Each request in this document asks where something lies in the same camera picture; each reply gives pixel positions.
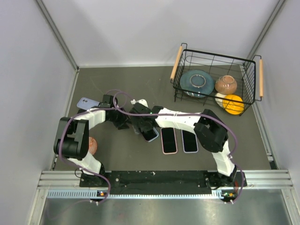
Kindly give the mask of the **black phone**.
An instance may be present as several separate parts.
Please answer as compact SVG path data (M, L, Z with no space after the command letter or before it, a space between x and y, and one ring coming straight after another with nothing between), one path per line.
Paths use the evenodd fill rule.
M141 134L147 142L151 142L159 136L158 131L155 128L147 132L141 132Z
M181 134L182 134L183 151L185 153L198 152L198 142L197 142L196 135L185 130L182 130Z

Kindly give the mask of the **dark blue phone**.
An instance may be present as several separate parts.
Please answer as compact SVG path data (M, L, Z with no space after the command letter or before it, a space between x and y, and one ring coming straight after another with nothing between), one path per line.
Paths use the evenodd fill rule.
M173 128L162 128L162 148L164 154L174 154L177 152L175 131Z

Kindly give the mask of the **light blue phone case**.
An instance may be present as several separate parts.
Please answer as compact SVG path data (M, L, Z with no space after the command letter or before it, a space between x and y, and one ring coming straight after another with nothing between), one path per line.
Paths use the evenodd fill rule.
M142 132L140 129L133 126L133 130L137 135L141 135L147 142L152 142L159 137L159 133L155 128L153 128L151 131Z

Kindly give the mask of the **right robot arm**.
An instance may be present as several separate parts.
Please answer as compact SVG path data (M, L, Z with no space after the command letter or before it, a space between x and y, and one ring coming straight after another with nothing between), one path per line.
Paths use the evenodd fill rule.
M136 129L148 132L153 128L174 128L196 136L201 146L213 155L219 181L231 185L236 180L236 165L230 159L228 128L211 110L199 113L172 111L162 106L152 109L135 103L129 117Z

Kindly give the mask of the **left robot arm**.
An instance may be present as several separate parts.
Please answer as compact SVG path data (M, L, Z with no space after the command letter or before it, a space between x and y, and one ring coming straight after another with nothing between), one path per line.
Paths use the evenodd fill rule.
M80 107L77 115L69 118L62 117L59 121L53 150L60 159L75 165L96 186L106 181L104 166L89 152L89 132L91 128L106 121L111 122L117 129L128 129L130 119L127 115L116 110L118 100L112 95L104 95L101 102L88 103Z

